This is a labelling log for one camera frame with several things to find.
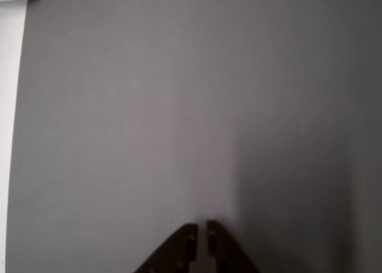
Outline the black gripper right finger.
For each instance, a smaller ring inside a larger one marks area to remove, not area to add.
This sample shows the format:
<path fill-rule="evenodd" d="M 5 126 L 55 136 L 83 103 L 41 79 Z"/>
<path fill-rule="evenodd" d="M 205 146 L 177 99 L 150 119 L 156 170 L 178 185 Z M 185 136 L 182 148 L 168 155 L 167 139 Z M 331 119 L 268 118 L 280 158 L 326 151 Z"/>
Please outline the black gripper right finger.
<path fill-rule="evenodd" d="M 208 255 L 215 260 L 216 272 L 259 273 L 260 271 L 229 231 L 218 221 L 207 221 Z"/>

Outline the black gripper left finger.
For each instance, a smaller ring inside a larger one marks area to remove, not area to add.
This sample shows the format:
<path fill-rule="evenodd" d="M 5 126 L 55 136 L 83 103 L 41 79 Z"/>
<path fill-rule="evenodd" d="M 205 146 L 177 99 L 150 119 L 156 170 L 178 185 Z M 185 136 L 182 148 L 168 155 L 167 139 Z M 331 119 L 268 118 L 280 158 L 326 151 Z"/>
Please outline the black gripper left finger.
<path fill-rule="evenodd" d="M 198 225 L 187 223 L 170 235 L 135 272 L 189 272 L 190 263 L 196 260 L 197 247 Z"/>

